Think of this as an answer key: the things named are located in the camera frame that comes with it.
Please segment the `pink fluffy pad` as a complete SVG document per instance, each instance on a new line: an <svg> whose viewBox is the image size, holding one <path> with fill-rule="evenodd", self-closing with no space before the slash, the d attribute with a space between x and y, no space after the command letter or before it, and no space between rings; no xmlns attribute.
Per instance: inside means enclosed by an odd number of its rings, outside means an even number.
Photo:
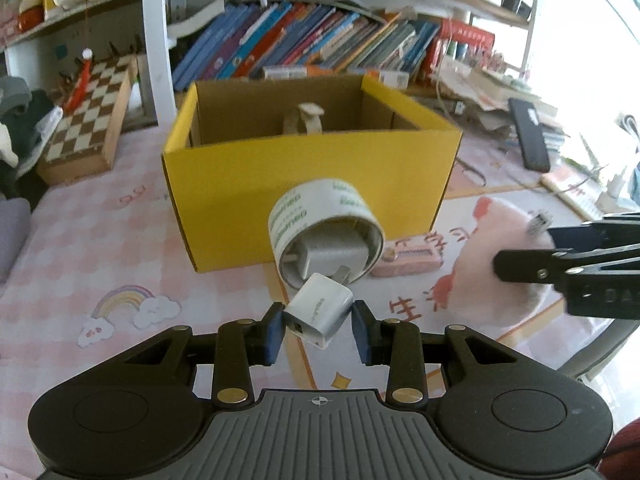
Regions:
<svg viewBox="0 0 640 480"><path fill-rule="evenodd" d="M546 296L546 264L536 259L555 252L551 217L485 196L477 201L473 218L475 228L451 270L448 308L471 326L514 326Z"/></svg>

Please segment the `white charger plug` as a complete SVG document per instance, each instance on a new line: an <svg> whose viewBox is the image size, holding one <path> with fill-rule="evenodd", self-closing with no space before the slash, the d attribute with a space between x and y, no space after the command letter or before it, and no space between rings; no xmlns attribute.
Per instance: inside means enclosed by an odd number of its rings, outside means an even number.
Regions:
<svg viewBox="0 0 640 480"><path fill-rule="evenodd" d="M328 348L354 303L349 278L347 266L340 266L333 276L311 274L284 309L286 327L308 344Z"/></svg>

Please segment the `white tape roll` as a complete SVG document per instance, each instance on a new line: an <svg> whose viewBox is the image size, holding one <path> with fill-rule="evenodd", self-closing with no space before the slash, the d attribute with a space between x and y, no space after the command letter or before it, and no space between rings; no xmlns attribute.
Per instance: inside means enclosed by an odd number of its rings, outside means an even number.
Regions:
<svg viewBox="0 0 640 480"><path fill-rule="evenodd" d="M282 281L299 289L318 273L330 278L342 266L352 283L382 256L385 235L368 204L340 179L291 188L268 217L270 245Z"/></svg>

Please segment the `cartoon desk mat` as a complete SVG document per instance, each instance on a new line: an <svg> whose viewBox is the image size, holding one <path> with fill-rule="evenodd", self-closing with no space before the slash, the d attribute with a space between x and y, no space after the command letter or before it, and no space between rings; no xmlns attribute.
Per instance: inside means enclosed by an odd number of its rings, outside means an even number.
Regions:
<svg viewBox="0 0 640 480"><path fill-rule="evenodd" d="M434 232L394 244L400 249L435 245L442 253L439 268L401 270L386 278L368 275L352 291L377 318L413 322L425 333L464 324L555 370L589 370L629 337L631 322L615 325L604 318L570 316L552 287L500 283L491 273L498 237L508 221L520 222L536 212L550 214L554 226L582 221L543 190L445 200Z"/></svg>

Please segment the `black smartphone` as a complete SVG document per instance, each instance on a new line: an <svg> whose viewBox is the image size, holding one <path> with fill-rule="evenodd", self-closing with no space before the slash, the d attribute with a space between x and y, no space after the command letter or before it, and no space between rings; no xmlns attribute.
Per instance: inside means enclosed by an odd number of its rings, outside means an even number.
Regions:
<svg viewBox="0 0 640 480"><path fill-rule="evenodd" d="M546 174L551 169L551 162L536 108L531 102L514 98L508 99L508 107L518 135L524 167Z"/></svg>

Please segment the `pile of papers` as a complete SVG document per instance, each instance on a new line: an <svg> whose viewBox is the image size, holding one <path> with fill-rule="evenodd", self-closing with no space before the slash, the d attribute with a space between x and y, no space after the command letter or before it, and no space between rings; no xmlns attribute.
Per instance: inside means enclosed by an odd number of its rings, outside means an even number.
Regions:
<svg viewBox="0 0 640 480"><path fill-rule="evenodd" d="M536 108L544 140L550 150L559 151L570 138L556 119L558 109L523 88L517 79L484 68L472 68L448 56L430 78L433 84L439 84L441 94L448 90L462 101L469 102L485 130L506 131L507 126L515 130L508 107L508 99L514 98L531 102Z"/></svg>

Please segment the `yellow cardboard box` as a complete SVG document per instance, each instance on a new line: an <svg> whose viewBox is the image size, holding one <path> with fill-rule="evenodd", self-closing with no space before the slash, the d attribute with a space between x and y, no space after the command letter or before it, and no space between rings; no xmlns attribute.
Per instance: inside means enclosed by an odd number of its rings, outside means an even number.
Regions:
<svg viewBox="0 0 640 480"><path fill-rule="evenodd" d="M321 134L285 136L299 103L324 109ZM340 179L388 238L431 229L462 134L368 76L192 84L162 161L186 253L206 273L270 261L268 217L308 181Z"/></svg>

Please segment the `beige wrist watch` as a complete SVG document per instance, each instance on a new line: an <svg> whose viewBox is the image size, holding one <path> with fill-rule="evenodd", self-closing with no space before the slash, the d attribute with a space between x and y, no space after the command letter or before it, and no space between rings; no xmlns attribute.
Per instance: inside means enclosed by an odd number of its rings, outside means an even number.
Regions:
<svg viewBox="0 0 640 480"><path fill-rule="evenodd" d="M294 110L287 112L283 119L282 133L285 136L300 134L321 134L324 109L311 102L299 103Z"/></svg>

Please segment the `blue white medicine box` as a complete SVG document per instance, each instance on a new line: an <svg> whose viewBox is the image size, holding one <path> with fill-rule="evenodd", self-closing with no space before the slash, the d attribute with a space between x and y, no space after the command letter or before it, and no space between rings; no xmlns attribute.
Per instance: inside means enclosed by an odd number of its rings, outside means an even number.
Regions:
<svg viewBox="0 0 640 480"><path fill-rule="evenodd" d="M401 70L380 70L378 81L388 88L406 90L409 85L410 75Z"/></svg>

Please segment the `wooden chess board box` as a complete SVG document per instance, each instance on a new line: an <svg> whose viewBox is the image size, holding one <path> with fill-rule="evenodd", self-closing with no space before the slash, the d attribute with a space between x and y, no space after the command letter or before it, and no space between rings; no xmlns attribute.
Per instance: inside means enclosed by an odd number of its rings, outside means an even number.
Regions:
<svg viewBox="0 0 640 480"><path fill-rule="evenodd" d="M113 168L137 76L134 54L92 61L84 102L73 115L63 113L38 160L37 172L47 185L70 183Z"/></svg>

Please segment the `red book box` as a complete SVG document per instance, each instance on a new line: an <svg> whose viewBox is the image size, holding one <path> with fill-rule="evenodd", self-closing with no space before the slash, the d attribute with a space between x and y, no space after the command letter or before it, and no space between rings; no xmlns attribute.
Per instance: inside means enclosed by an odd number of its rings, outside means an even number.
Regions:
<svg viewBox="0 0 640 480"><path fill-rule="evenodd" d="M462 61L468 55L491 54L495 35L473 25L443 18L438 33L436 52Z"/></svg>

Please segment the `orange white medicine box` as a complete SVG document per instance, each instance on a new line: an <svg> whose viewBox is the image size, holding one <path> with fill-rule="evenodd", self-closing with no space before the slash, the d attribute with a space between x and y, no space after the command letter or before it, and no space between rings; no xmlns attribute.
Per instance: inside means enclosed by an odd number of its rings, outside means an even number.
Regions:
<svg viewBox="0 0 640 480"><path fill-rule="evenodd" d="M262 69L262 79L290 80L322 75L321 68L308 66L267 66Z"/></svg>

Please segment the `row of books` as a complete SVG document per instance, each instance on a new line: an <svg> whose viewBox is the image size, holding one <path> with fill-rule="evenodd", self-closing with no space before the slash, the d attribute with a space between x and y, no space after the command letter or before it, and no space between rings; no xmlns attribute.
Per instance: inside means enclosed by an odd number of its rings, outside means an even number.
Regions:
<svg viewBox="0 0 640 480"><path fill-rule="evenodd" d="M171 32L194 25L171 74L176 90L195 81L259 79L267 66L308 66L323 74L416 76L439 33L431 20L374 14L346 3L216 0Z"/></svg>

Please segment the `pile of clothes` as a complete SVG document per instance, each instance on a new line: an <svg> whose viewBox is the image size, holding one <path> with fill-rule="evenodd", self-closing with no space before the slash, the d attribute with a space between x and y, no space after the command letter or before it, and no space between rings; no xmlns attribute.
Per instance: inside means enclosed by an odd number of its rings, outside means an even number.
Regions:
<svg viewBox="0 0 640 480"><path fill-rule="evenodd" d="M1 78L1 281L5 283L32 227L32 211L48 186L35 173L46 141L37 128L56 107L47 92L20 77Z"/></svg>

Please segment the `white shelf post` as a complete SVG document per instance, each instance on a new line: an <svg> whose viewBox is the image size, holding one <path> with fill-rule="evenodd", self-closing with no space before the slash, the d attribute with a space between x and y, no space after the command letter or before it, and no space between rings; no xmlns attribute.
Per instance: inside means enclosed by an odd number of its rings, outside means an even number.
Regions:
<svg viewBox="0 0 640 480"><path fill-rule="evenodd" d="M166 0L142 0L144 41L154 110L161 127L171 127L177 114L171 82Z"/></svg>

